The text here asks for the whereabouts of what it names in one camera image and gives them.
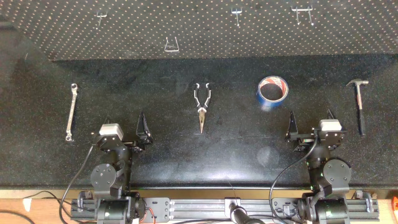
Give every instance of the pliers handle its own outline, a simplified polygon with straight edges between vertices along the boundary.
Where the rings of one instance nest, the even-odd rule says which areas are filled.
[[[200,104],[200,102],[199,102],[199,99],[198,99],[198,90],[199,90],[199,87],[200,87],[199,84],[196,84],[196,87],[195,87],[195,89],[194,89],[194,91],[193,91],[193,97],[195,97],[195,102],[196,102],[196,104],[197,104],[198,112],[200,112],[201,110],[203,110],[203,111],[206,113],[206,110],[207,110],[207,108],[209,107],[209,104],[210,104],[211,90],[210,90],[210,87],[209,87],[209,83],[207,83],[207,84],[206,84],[207,99],[206,99],[205,104],[202,106],[202,105]]]

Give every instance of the pegboard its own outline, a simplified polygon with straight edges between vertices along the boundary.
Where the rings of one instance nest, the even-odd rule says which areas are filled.
[[[313,9],[313,25],[296,7]],[[50,60],[398,53],[397,10],[393,0],[0,2]]]

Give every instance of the blue tape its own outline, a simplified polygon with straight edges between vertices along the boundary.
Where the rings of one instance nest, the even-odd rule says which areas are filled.
[[[282,97],[278,100],[268,100],[261,93],[261,87],[263,87],[264,85],[277,85],[282,90]],[[287,86],[287,83],[283,78],[277,76],[269,76],[261,80],[257,89],[257,99],[262,106],[273,108],[282,104],[288,92],[289,87]]]

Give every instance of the silver combination wrench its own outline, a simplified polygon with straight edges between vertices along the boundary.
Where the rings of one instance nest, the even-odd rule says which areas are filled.
[[[70,112],[69,112],[69,119],[68,119],[68,126],[67,126],[67,137],[65,138],[67,141],[72,141],[72,132],[70,131],[72,127],[73,121],[73,112],[75,112],[75,104],[77,98],[77,84],[72,83],[72,104],[70,105]]]

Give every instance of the black countertop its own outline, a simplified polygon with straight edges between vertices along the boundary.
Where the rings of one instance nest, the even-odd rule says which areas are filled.
[[[293,110],[298,130],[309,133],[330,108],[348,133],[333,152],[352,166],[352,188],[398,186],[398,60],[396,55],[337,55],[227,59],[81,60],[49,62],[36,55],[2,54],[0,187],[64,188],[80,168],[91,132],[109,115],[125,136],[135,135],[144,111],[154,144],[134,158],[134,188],[269,188],[302,153],[284,142]],[[263,111],[256,100],[262,78],[289,85],[283,104]],[[361,87],[367,136],[360,138],[354,78]],[[200,134],[195,83],[209,82],[211,105]],[[73,142],[65,142],[77,83]],[[204,89],[200,97],[205,97]],[[74,187],[90,187],[92,153]],[[305,164],[277,184],[309,186]]]

